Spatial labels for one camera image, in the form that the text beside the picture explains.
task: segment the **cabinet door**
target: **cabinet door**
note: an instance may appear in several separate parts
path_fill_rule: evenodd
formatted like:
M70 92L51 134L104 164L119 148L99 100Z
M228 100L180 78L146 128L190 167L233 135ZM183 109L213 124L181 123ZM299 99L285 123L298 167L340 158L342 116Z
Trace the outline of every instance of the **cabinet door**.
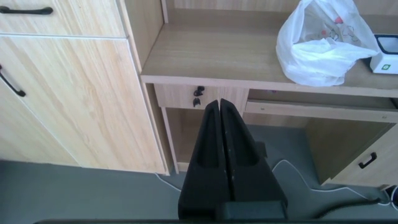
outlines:
M165 173L126 39L0 38L22 99L83 167Z
M333 182L369 186L397 185L397 136L398 124L395 124L333 178Z
M2 80L0 95L1 160L78 166Z

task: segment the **black drawer handle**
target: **black drawer handle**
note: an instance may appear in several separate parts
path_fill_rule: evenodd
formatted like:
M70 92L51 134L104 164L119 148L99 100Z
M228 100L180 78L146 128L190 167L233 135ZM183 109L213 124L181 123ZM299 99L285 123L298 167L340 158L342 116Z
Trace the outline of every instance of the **black drawer handle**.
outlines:
M26 96L26 93L24 92L24 91L22 91L22 90L16 90L12 85L11 85L11 83L9 83L7 80L6 80L6 77L4 77L3 75L2 75L2 73L1 73L1 71L0 71L0 77L1 77L1 79L7 84L7 86L9 86L9 88L11 88L13 91L14 91L14 93L16 93L18 96L20 96L20 97L24 97L24 96Z
M375 152L372 152L372 153L371 153L371 157L372 157L372 159L369 160L367 163L365 163L365 164L363 164L363 162L359 163L359 167L360 167L361 169L364 169L364 168L367 167L369 164L371 164L373 161L375 161L375 160L377 159L376 153L375 153Z
M54 10L51 7L36 10L13 10L7 6L0 6L0 13L3 14L32 14L32 15L50 15Z

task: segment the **wooden shelf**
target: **wooden shelf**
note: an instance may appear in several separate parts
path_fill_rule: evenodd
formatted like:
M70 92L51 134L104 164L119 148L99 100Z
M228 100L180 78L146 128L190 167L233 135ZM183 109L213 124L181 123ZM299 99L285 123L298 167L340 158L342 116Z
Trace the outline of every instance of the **wooden shelf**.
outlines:
M276 56L277 34L289 14L178 9L169 12L142 71L147 83L239 86L343 95L398 97L398 75L375 75L362 62L341 86L293 83ZM398 33L398 16L364 17L375 33Z

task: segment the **desk drawer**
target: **desk drawer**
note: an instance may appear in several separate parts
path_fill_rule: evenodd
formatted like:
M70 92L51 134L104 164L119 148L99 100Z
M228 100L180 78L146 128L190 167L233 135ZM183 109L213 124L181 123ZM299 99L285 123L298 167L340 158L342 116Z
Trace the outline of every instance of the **desk drawer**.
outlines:
M115 0L0 0L0 34L125 37ZM26 14L50 7L50 14Z
M208 103L222 98L232 102L238 111L243 112L248 100L249 89L236 87L203 86L201 96L195 96L198 86L193 85L155 85L157 101L160 107L205 109ZM193 105L195 98L200 100L200 105Z

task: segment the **wooden cabinet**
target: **wooden cabinet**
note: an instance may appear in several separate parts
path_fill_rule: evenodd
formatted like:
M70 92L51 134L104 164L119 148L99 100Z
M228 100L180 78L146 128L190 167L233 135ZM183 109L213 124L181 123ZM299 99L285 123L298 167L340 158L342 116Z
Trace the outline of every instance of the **wooden cabinet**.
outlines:
M0 14L0 33L126 37L115 0L0 0L11 10L51 7L49 15Z
M0 95L0 159L78 166L2 80Z
M21 100L83 167L164 173L126 39L0 37Z

